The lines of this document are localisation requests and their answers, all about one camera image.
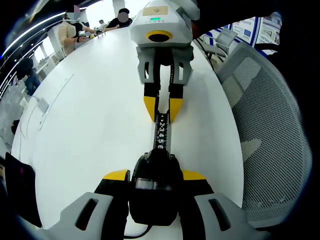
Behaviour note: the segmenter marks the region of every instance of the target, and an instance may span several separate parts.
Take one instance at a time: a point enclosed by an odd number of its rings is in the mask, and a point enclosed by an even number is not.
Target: yellow pad
[[[143,101],[152,121],[155,121],[156,97],[144,96]]]
[[[172,123],[175,120],[183,102],[184,100],[182,98],[169,99],[170,123]]]
[[[103,177],[103,179],[109,179],[109,180],[126,180],[126,174],[129,170],[128,169],[124,169],[124,170],[120,170],[120,171],[113,171],[108,173],[107,175],[105,175]]]
[[[202,180],[206,179],[205,176],[201,175],[200,173],[196,171],[188,171],[181,169],[183,174],[183,180]]]

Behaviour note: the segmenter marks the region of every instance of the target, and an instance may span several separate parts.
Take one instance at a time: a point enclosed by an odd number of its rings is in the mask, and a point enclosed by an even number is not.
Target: gray office chair
[[[238,33],[227,28],[224,28],[216,39],[212,36],[203,35],[204,37],[215,40],[213,46],[206,43],[203,44],[205,54],[209,59],[211,59],[212,54],[226,58],[229,55],[229,47],[237,35]]]
[[[238,44],[216,75],[241,142],[242,208],[255,228],[278,225],[292,210],[312,166],[296,99],[276,67],[246,43]]]

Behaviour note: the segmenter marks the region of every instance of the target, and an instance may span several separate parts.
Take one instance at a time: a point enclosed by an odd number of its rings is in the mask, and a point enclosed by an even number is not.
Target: window
[[[138,15],[150,0],[125,0],[125,8],[129,9],[129,17],[133,18]]]
[[[105,24],[115,18],[114,5],[112,0],[98,1],[85,10],[86,18],[90,24],[90,28],[100,27],[99,20],[103,20]]]
[[[48,57],[51,54],[55,53],[54,47],[52,46],[52,43],[51,43],[50,38],[48,36],[43,40],[42,44],[43,44],[45,53]]]
[[[35,59],[36,59],[36,61],[37,61],[38,63],[40,63],[40,61],[41,61],[42,59],[45,59],[45,55],[44,55],[44,53],[42,52],[40,46],[38,46],[38,47],[36,48],[36,50],[34,51],[34,56],[35,56]]]

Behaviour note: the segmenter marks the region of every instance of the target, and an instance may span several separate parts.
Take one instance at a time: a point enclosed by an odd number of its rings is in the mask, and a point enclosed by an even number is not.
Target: poster
[[[270,16],[262,17],[257,44],[280,44],[280,28],[282,26],[281,15],[277,12],[272,13]],[[266,54],[272,54],[273,50],[264,50]]]
[[[253,38],[256,17],[242,21],[236,21],[232,24],[232,31],[237,33],[237,37],[250,44]]]

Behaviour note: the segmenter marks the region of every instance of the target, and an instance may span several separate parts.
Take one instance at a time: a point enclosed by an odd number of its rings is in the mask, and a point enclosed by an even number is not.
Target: white robot body
[[[193,40],[190,19],[166,0],[149,2],[133,21],[130,34],[141,48],[185,47]]]

